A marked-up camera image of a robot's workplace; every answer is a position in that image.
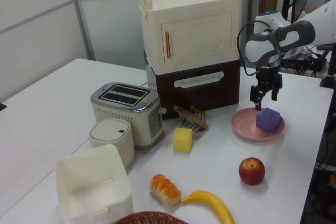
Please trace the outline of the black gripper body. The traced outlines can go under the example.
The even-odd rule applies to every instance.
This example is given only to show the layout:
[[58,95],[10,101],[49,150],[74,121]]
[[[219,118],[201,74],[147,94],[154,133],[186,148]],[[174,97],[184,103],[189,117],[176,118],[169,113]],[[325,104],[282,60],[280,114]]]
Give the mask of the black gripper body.
[[257,67],[256,78],[258,83],[252,86],[254,91],[270,91],[282,88],[282,75],[279,73],[279,66],[276,67]]

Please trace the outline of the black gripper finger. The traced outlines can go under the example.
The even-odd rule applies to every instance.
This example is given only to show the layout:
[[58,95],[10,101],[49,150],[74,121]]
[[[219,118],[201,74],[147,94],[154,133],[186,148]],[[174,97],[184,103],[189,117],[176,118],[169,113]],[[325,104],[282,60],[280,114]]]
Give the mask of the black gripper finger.
[[273,83],[271,87],[271,99],[273,101],[278,100],[279,90],[282,88],[282,82]]
[[250,101],[255,104],[255,109],[261,111],[261,101],[263,93],[260,91],[259,86],[251,86],[250,88]]

